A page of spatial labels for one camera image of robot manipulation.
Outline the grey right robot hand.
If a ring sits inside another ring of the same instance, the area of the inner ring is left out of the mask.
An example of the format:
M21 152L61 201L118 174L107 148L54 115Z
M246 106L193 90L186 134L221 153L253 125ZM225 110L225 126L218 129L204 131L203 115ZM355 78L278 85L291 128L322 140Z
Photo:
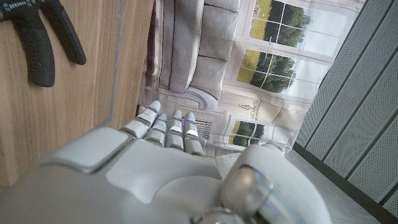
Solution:
M1 194L2 223L330 223L322 196L273 142L226 177L203 157L193 113L153 101L123 128L58 148Z

